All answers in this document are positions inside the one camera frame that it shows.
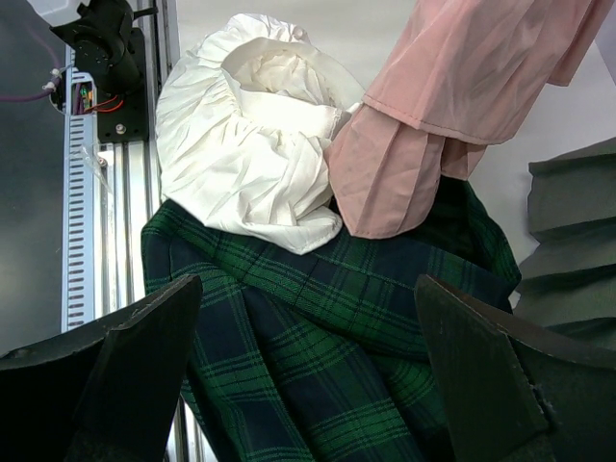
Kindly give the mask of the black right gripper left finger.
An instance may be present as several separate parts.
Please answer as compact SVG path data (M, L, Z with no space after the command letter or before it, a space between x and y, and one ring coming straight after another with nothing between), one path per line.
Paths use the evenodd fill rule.
M161 461L192 348L201 281L1 358L4 461Z

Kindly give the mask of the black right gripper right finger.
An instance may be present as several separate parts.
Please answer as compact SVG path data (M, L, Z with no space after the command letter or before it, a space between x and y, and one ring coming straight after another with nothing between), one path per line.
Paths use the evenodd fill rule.
M613 318L545 328L427 275L415 300L457 460L614 460Z

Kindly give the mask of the green navy plaid skirt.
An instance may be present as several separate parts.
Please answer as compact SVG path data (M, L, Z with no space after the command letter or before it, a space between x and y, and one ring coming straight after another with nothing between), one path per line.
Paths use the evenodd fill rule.
M202 298L181 394L220 461L450 461L416 313L419 276L509 311L521 275L467 182L443 178L418 228L340 232L295 255L203 226L173 201L141 231L145 288Z

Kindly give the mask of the white skirt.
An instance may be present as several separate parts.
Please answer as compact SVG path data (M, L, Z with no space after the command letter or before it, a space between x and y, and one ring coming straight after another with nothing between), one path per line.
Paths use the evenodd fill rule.
M156 108L161 191L204 226L294 254L331 241L326 147L362 86L300 26L239 13L177 62Z

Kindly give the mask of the pink pleated skirt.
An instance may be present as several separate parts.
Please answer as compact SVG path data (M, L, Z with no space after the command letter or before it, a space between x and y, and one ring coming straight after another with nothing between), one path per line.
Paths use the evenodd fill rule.
M328 147L348 232L386 239L426 219L442 177L467 179L512 139L545 85L565 87L609 1L420 1Z

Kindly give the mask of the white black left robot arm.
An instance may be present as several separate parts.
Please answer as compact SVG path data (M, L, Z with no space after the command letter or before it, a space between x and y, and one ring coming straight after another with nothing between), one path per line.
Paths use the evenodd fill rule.
M133 23L158 8L135 11L125 0L37 1L34 11L75 51L75 65L111 96L135 91L143 77L133 58Z

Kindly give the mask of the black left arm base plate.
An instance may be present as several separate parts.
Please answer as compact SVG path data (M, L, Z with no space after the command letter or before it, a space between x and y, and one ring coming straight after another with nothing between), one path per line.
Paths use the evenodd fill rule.
M101 90L87 72L72 67L72 82L66 92L66 110L73 116L96 119L95 135L100 143L124 143L149 139L147 69L143 31L134 27L129 40L130 55L140 72L140 85L128 94L112 96Z

